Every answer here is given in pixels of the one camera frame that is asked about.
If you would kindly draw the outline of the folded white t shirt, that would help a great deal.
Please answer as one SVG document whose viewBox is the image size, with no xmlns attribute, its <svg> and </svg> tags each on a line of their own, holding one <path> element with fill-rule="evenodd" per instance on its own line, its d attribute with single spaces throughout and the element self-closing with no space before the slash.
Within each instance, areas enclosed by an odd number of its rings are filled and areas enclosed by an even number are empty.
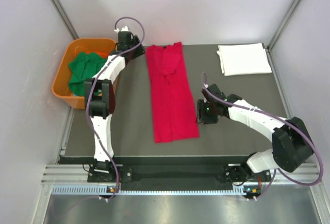
<svg viewBox="0 0 330 224">
<path fill-rule="evenodd" d="M 221 72 L 224 76 L 270 74 L 266 50 L 262 43 L 218 45 Z"/>
</svg>

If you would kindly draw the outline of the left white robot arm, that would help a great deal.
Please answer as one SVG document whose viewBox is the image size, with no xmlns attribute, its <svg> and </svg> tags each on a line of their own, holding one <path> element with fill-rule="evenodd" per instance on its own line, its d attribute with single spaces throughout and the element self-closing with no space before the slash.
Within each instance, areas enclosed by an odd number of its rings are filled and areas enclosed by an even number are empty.
<svg viewBox="0 0 330 224">
<path fill-rule="evenodd" d="M 119 184 L 119 171 L 113 160 L 111 144 L 111 119 L 116 107 L 114 82 L 131 60 L 145 54 L 137 35 L 125 26 L 116 29 L 118 42 L 107 57 L 104 66 L 84 81 L 87 122 L 95 141 L 94 162 L 90 174 L 101 176 L 104 181 Z"/>
</svg>

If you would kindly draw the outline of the orange t shirt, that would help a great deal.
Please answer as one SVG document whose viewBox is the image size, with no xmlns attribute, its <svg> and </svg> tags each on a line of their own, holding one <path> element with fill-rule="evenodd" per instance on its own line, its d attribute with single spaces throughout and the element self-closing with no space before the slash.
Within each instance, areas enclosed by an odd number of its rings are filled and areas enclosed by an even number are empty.
<svg viewBox="0 0 330 224">
<path fill-rule="evenodd" d="M 86 51 L 86 54 L 96 54 L 98 56 L 100 56 L 101 58 L 107 58 L 108 57 L 108 53 L 106 52 L 101 52 L 101 51 Z"/>
</svg>

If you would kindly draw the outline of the orange plastic bin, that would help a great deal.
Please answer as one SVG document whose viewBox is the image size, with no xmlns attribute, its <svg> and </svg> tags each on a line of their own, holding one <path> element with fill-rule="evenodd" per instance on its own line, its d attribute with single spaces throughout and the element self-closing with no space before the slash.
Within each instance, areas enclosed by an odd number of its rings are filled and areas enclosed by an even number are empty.
<svg viewBox="0 0 330 224">
<path fill-rule="evenodd" d="M 115 40 L 110 38 L 80 38 L 71 42 L 66 48 L 53 81 L 52 92 L 55 97 L 74 109 L 84 109 L 84 98 L 75 96 L 69 89 L 68 83 L 72 76 L 69 63 L 74 61 L 81 51 L 101 51 L 109 54 L 114 49 L 115 43 Z"/>
</svg>

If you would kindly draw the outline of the green t shirt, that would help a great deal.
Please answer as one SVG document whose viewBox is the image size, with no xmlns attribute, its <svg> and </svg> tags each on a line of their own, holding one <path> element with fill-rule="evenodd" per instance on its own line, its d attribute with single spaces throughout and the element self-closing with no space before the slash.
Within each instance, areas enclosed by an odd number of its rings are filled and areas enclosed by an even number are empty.
<svg viewBox="0 0 330 224">
<path fill-rule="evenodd" d="M 84 97 L 84 81 L 93 78 L 105 65 L 106 60 L 94 52 L 89 54 L 79 52 L 74 61 L 69 63 L 72 76 L 69 80 L 69 89 L 75 96 Z"/>
</svg>

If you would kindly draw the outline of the red polo shirt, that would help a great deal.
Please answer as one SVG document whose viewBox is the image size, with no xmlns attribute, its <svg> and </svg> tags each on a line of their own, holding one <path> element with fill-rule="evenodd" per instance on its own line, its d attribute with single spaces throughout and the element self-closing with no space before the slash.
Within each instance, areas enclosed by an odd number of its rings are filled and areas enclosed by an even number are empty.
<svg viewBox="0 0 330 224">
<path fill-rule="evenodd" d="M 186 72 L 183 45 L 152 45 L 146 50 L 155 143 L 200 137 Z"/>
</svg>

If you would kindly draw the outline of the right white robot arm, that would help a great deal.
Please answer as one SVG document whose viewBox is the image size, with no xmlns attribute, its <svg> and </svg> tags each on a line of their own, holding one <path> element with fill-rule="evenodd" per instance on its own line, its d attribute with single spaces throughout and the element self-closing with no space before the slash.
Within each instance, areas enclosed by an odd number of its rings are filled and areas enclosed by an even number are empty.
<svg viewBox="0 0 330 224">
<path fill-rule="evenodd" d="M 313 155 L 312 141 L 300 118 L 265 114 L 238 95 L 226 96 L 216 84 L 204 84 L 202 94 L 204 99 L 197 102 L 197 122 L 215 124 L 220 116 L 226 117 L 257 131 L 272 144 L 271 149 L 252 153 L 240 164 L 244 179 L 251 181 L 263 171 L 278 168 L 292 173 Z"/>
</svg>

